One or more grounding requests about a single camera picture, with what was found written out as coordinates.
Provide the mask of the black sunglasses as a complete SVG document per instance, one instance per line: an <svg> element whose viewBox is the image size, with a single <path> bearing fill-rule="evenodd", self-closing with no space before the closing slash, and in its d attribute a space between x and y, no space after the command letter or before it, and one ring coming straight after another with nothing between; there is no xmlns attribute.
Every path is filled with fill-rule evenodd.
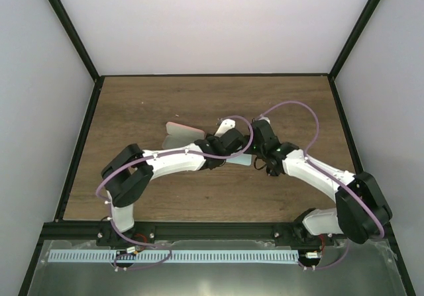
<svg viewBox="0 0 424 296"><path fill-rule="evenodd" d="M259 167L258 162L262 161L263 164ZM279 164L275 159L273 158L259 158L258 156L255 157L253 161L254 169L260 171L265 170L268 176L272 177L278 177L282 174L282 166Z"/></svg>

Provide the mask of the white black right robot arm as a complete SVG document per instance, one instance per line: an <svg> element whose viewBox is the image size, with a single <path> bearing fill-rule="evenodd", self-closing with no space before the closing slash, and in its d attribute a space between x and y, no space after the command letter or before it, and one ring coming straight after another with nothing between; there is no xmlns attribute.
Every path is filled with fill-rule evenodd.
<svg viewBox="0 0 424 296"><path fill-rule="evenodd" d="M339 170L295 144L280 142L266 118L254 121L252 129L250 151L265 163L268 175L297 178L335 203L332 209L310 209L297 218L294 236L300 244L311 244L320 234L343 234L357 244L383 235L393 213L373 175Z"/></svg>

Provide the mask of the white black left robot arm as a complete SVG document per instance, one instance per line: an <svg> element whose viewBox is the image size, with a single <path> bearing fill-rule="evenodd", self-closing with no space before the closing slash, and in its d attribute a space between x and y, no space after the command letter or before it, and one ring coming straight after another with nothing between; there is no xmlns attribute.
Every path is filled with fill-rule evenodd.
<svg viewBox="0 0 424 296"><path fill-rule="evenodd" d="M244 149L248 141L248 137L231 128L220 136L208 134L204 139L168 150L141 150L137 144L128 145L101 171L111 203L113 239L122 246L134 240L134 203L150 181L173 173L218 168Z"/></svg>

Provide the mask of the light blue cleaning cloth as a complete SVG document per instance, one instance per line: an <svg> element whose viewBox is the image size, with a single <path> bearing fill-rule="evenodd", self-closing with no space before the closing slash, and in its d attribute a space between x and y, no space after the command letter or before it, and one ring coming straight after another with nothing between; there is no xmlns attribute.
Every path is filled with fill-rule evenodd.
<svg viewBox="0 0 424 296"><path fill-rule="evenodd" d="M229 164L250 166L252 164L252 156L250 154L241 154L234 158L227 159L226 162Z"/></svg>

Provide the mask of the pink glasses case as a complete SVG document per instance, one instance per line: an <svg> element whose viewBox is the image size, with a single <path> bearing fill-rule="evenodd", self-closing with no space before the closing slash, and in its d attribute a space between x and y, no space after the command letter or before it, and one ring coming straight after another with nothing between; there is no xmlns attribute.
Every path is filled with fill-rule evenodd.
<svg viewBox="0 0 424 296"><path fill-rule="evenodd" d="M166 133L167 136L162 143L164 150L180 148L205 138L203 130L174 122L166 123Z"/></svg>

